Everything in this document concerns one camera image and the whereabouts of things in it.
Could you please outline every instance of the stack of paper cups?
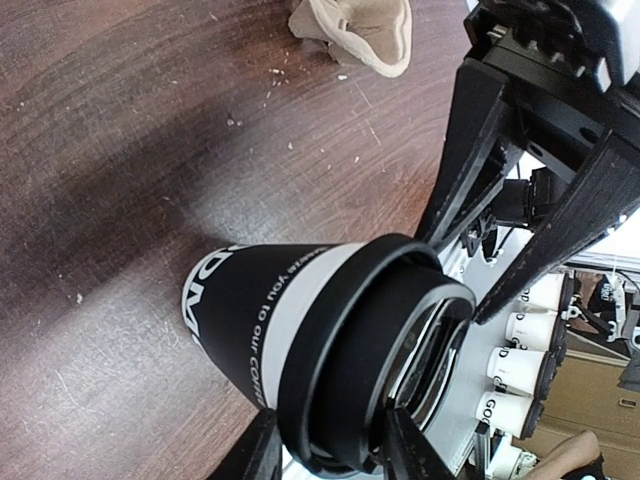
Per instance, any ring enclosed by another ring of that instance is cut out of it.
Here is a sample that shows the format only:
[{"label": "stack of paper cups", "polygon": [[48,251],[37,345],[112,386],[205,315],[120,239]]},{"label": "stack of paper cups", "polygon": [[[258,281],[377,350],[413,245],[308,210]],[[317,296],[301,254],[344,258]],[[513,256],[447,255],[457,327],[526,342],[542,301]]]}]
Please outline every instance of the stack of paper cups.
[{"label": "stack of paper cups", "polygon": [[487,375],[497,387],[545,400],[556,367],[556,360],[549,352],[496,348],[489,358]]},{"label": "stack of paper cups", "polygon": [[567,326],[558,313],[512,313],[505,338],[516,348],[551,352],[561,361],[566,354]]},{"label": "stack of paper cups", "polygon": [[564,312],[573,297],[573,279],[563,273],[551,273],[542,277],[520,295],[520,302],[527,310]]},{"label": "stack of paper cups", "polygon": [[476,418],[494,428],[525,439],[533,435],[544,411],[534,398],[508,393],[486,392],[476,410]]}]

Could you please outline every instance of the paper coffee cup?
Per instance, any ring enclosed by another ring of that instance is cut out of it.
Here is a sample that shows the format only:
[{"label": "paper coffee cup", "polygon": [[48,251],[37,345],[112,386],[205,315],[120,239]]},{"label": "paper coffee cup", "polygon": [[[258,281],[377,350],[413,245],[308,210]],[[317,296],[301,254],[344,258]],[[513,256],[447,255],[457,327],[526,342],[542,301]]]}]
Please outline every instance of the paper coffee cup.
[{"label": "paper coffee cup", "polygon": [[564,312],[573,297],[573,279],[562,273],[550,273],[520,294],[519,300],[529,310]]},{"label": "paper coffee cup", "polygon": [[476,418],[514,437],[531,437],[544,407],[534,398],[509,393],[486,392],[476,410]]},{"label": "paper coffee cup", "polygon": [[517,348],[557,353],[567,341],[566,321],[557,313],[512,313],[505,338]]},{"label": "paper coffee cup", "polygon": [[549,352],[496,348],[489,357],[487,376],[496,387],[545,400],[555,377],[556,361]]},{"label": "paper coffee cup", "polygon": [[[455,366],[445,360],[474,308],[472,292],[442,273],[437,255],[403,235],[229,247],[196,265],[182,297],[194,340],[257,407],[278,412],[287,449],[320,476],[377,468],[372,438],[382,428],[385,388],[402,370],[392,369],[396,358],[422,362],[403,382],[402,406],[416,417],[437,411],[446,382],[436,380],[451,371],[443,365]],[[433,348],[403,357],[423,324]]]}]

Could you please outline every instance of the cup lid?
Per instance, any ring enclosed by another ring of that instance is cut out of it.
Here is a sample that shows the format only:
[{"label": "cup lid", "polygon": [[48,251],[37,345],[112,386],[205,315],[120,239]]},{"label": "cup lid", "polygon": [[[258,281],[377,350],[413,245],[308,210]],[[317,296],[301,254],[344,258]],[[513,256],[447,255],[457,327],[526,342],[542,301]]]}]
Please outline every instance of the cup lid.
[{"label": "cup lid", "polygon": [[536,381],[536,388],[534,395],[536,398],[546,400],[549,397],[551,391],[551,383],[556,376],[556,369],[558,364],[555,357],[550,352],[546,352],[542,358],[542,364],[538,372],[538,380]]},{"label": "cup lid", "polygon": [[544,405],[537,400],[534,400],[529,408],[529,413],[527,414],[527,418],[522,424],[522,430],[518,438],[524,440],[525,438],[529,438],[533,435],[536,427],[538,426],[538,422],[540,421],[540,417],[542,417],[542,413],[544,412]]}]

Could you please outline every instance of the wooden table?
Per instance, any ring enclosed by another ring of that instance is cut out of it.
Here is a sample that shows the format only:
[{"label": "wooden table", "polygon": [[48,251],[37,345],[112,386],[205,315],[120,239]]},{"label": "wooden table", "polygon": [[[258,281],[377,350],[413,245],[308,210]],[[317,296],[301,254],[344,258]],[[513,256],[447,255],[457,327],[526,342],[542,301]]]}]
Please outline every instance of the wooden table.
[{"label": "wooden table", "polygon": [[0,478],[213,470],[254,409],[184,278],[230,242],[413,231],[467,48],[463,2],[413,3],[396,80],[293,38],[288,1],[0,4]]}]

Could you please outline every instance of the white lettering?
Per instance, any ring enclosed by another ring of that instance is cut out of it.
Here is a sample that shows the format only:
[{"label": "white lettering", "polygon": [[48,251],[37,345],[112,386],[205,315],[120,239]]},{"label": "white lettering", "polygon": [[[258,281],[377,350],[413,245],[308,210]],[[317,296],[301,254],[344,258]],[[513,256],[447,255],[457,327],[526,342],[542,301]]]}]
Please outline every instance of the white lettering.
[{"label": "white lettering", "polygon": [[189,292],[194,293],[194,295],[187,298],[187,314],[185,316],[185,323],[187,327],[196,334],[196,336],[200,336],[200,327],[198,325],[198,321],[196,320],[196,316],[193,313],[193,307],[200,303],[202,300],[202,293],[204,292],[204,287],[199,283],[192,283],[189,286]]}]

